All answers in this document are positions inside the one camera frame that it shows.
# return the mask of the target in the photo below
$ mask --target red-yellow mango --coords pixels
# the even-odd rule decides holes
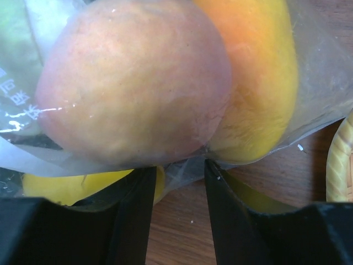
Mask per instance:
[[[243,164],[266,155],[293,114],[298,88],[295,43],[285,0],[194,0],[219,30],[233,87],[210,157]]]
[[[43,131],[79,157],[119,169],[191,156],[217,129],[231,64],[189,0],[97,0],[64,28],[36,102]]]

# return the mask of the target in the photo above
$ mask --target wooden surface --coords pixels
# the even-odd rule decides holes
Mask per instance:
[[[353,52],[353,0],[311,0],[335,36]],[[232,174],[282,202],[325,200],[325,164],[340,121]],[[216,264],[203,181],[169,193],[153,211],[147,265]]]

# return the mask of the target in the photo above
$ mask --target mango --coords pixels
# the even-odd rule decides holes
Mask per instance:
[[[225,115],[208,157],[256,161],[276,146],[296,104],[298,67],[285,0],[193,0],[220,32],[232,64]]]
[[[132,170],[106,172],[70,177],[41,177],[32,174],[23,175],[23,193],[27,197],[44,197],[60,205],[72,206],[100,190],[126,177]],[[157,167],[154,202],[161,199],[164,191],[164,169]]]
[[[118,170],[188,158],[224,114],[223,40],[189,0],[97,0],[67,23],[36,89],[43,132]]]

